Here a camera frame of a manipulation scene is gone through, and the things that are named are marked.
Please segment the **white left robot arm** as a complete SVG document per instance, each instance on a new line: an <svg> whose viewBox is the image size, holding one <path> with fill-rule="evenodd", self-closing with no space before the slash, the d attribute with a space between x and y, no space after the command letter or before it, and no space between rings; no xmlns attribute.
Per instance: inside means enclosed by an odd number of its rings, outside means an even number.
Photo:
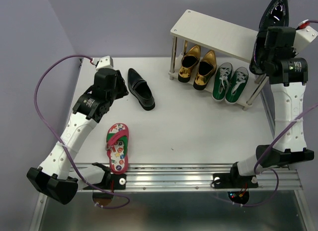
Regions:
<svg viewBox="0 0 318 231"><path fill-rule="evenodd" d="M93 85L82 94L73 107L69 121L47 158L32 167L26 177L40 193L65 205L79 190L111 188L111 169L98 162L85 169L70 169L85 139L109 111L116 99L128 95L119 70L99 69Z"/></svg>

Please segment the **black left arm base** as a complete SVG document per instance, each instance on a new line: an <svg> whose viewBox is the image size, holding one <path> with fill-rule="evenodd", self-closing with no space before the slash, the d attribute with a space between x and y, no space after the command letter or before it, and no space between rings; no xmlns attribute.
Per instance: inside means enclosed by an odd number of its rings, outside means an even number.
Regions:
<svg viewBox="0 0 318 231"><path fill-rule="evenodd" d="M89 183L95 185L101 189L107 190L125 190L127 175L115 174L111 171L111 168L101 163L92 163L88 167L88 171L84 172L89 176Z"/></svg>

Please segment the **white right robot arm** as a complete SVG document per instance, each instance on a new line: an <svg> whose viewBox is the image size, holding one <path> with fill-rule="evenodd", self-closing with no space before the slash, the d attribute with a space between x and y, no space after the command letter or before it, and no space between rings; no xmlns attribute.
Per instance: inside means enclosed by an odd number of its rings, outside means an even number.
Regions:
<svg viewBox="0 0 318 231"><path fill-rule="evenodd" d="M284 166L314 159L308 149L303 129L303 99L308 81L308 63L296 58L296 29L269 27L261 56L261 69L269 77L275 105L275 135L269 145L258 145L255 155L236 162L229 182L241 186L247 176L254 176L274 166Z"/></svg>

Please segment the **black loafer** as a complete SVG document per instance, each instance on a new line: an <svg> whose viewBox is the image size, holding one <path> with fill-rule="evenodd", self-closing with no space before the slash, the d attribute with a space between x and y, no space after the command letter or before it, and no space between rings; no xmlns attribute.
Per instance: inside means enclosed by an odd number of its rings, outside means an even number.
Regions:
<svg viewBox="0 0 318 231"><path fill-rule="evenodd" d="M261 70L261 56L264 49L267 30L272 26L289 26L288 0L271 0L260 20L258 34L256 36L253 54L249 64L249 70L254 75L259 76L263 74Z"/></svg>
<svg viewBox="0 0 318 231"><path fill-rule="evenodd" d="M155 99L147 82L133 68L128 69L128 89L137 98L141 107L150 111L155 108Z"/></svg>

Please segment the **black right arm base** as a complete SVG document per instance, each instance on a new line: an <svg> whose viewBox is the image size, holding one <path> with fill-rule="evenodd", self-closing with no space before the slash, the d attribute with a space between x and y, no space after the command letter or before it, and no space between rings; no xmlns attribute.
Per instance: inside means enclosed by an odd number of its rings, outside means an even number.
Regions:
<svg viewBox="0 0 318 231"><path fill-rule="evenodd" d="M255 175L241 176L238 170L238 162L236 162L229 172L214 173L211 187L215 189L258 188L258 182Z"/></svg>

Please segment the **green sneaker with laces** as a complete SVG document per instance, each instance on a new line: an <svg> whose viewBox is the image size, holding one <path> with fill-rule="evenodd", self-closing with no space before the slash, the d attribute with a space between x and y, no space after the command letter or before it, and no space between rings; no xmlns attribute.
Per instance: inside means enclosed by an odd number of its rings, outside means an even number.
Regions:
<svg viewBox="0 0 318 231"><path fill-rule="evenodd" d="M233 74L233 66L231 63L226 62L219 66L214 80L214 88L212 98L216 101L222 101L225 98L230 80Z"/></svg>

